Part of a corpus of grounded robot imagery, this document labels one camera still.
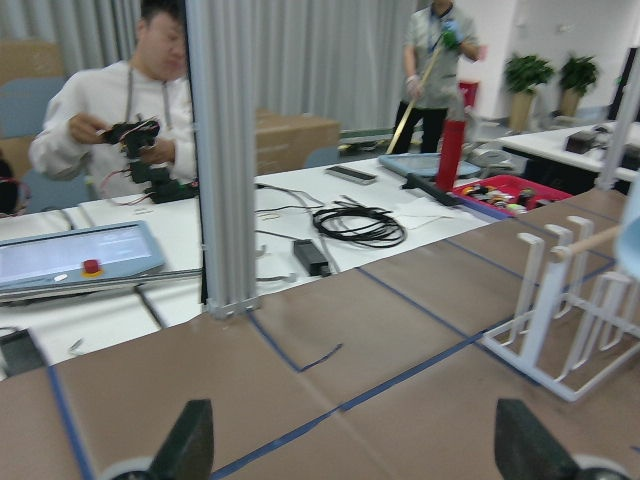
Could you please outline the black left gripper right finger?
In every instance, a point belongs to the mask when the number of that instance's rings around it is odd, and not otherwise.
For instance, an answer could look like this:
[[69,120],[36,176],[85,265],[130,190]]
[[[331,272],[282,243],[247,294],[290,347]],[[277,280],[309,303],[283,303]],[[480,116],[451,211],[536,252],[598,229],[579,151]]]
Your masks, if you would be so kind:
[[503,479],[574,479],[580,467],[526,404],[499,399],[494,459]]

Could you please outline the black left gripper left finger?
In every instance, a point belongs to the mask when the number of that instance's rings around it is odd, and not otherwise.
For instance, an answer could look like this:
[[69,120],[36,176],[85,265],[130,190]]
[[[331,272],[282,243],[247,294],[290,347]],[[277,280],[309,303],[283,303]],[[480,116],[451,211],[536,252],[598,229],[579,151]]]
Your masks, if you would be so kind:
[[152,479],[208,479],[213,460],[211,400],[190,400],[147,472]]

